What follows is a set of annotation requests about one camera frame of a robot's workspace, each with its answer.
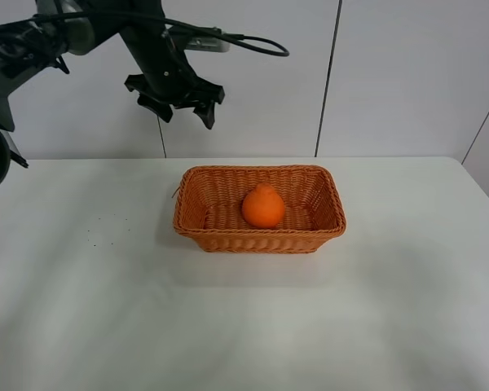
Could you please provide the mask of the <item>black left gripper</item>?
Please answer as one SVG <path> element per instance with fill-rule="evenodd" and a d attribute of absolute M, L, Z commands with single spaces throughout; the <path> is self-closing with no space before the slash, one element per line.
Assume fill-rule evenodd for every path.
<path fill-rule="evenodd" d="M 129 90 L 139 92 L 138 105 L 170 122 L 171 107 L 194 104 L 194 113 L 208 130 L 213 129 L 215 105 L 224 100 L 224 89 L 197 76 L 165 24 L 131 19 L 120 35 L 142 72 L 126 80 Z"/>

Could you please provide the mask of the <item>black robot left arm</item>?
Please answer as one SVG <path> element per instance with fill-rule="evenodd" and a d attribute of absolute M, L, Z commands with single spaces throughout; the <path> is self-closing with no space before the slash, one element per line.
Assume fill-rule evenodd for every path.
<path fill-rule="evenodd" d="M 26 167 L 5 136 L 14 131 L 9 96 L 45 68 L 68 73 L 63 54 L 86 55 L 121 35 L 141 72 L 125 81 L 138 104 L 168 122 L 174 109 L 193 108 L 207 129 L 222 103 L 222 86 L 200 78 L 184 51 L 196 38 L 165 26 L 159 1 L 39 1 L 31 21 L 0 25 L 0 184 L 10 163 Z"/>

